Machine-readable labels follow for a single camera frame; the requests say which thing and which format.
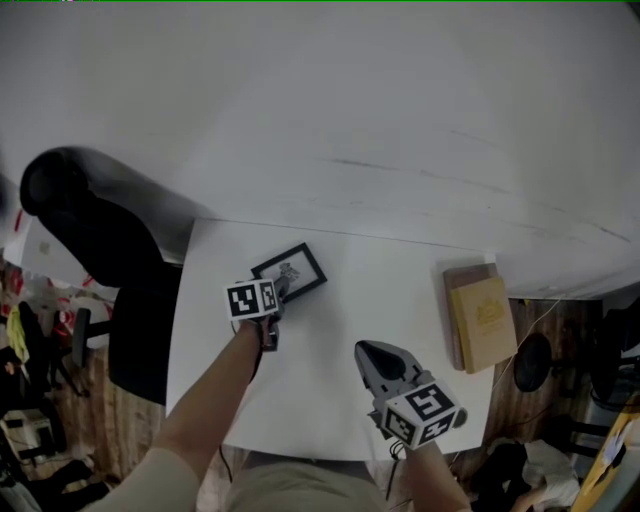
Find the black trousers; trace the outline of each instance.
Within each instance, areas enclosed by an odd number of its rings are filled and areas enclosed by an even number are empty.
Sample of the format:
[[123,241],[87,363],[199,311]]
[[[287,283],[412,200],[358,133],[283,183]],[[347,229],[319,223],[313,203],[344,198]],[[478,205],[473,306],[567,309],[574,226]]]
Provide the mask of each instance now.
[[[471,504],[474,512],[509,512],[518,496],[531,490],[522,479],[527,451],[521,444],[498,446],[471,478],[471,490],[478,500]],[[504,484],[509,482],[505,491]]]
[[99,482],[87,485],[79,491],[62,493],[67,484],[86,480],[92,474],[82,461],[73,460],[49,478],[28,482],[27,488],[44,512],[49,510],[76,512],[82,510],[89,503],[103,498],[109,492],[109,488]]

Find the white desk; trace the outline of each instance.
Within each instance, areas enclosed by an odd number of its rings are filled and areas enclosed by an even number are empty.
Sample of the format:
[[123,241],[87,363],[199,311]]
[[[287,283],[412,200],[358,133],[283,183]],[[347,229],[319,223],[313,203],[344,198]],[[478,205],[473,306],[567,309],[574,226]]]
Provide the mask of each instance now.
[[262,358],[225,443],[297,457],[389,459],[391,441],[367,416],[373,396],[353,355],[355,343],[369,339],[410,350],[467,409],[467,424],[439,438],[444,452],[480,446],[493,369],[469,376],[451,366],[440,283],[443,268],[484,256],[295,228],[195,223],[173,323],[167,412],[233,336],[223,286],[250,279],[252,267],[301,242],[328,282],[287,305],[279,349]]

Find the person's right arm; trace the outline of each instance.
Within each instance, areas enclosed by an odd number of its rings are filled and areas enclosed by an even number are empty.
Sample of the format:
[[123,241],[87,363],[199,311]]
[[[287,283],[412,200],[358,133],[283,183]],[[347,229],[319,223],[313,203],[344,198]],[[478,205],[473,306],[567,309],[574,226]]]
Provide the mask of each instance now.
[[416,512],[466,512],[469,499],[455,481],[435,442],[407,450],[409,488]]

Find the white wall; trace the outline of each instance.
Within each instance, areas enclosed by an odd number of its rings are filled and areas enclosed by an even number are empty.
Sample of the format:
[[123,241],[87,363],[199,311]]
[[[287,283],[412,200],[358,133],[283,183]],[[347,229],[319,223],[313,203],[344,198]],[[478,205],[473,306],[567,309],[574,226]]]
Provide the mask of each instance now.
[[223,219],[498,252],[513,294],[640,280],[625,5],[3,5],[17,182],[88,146]]

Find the picture frame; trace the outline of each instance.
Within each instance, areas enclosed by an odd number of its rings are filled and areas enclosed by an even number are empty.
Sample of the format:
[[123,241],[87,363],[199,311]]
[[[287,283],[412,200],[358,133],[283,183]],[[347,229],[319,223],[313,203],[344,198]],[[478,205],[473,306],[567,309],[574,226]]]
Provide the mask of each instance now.
[[[294,262],[298,268],[293,267],[291,262]],[[251,273],[256,279],[269,278],[275,281],[287,270],[291,272],[293,279],[290,284],[291,291],[282,299],[283,303],[291,302],[327,282],[327,277],[306,243],[296,245],[292,249],[261,263],[252,268]]]

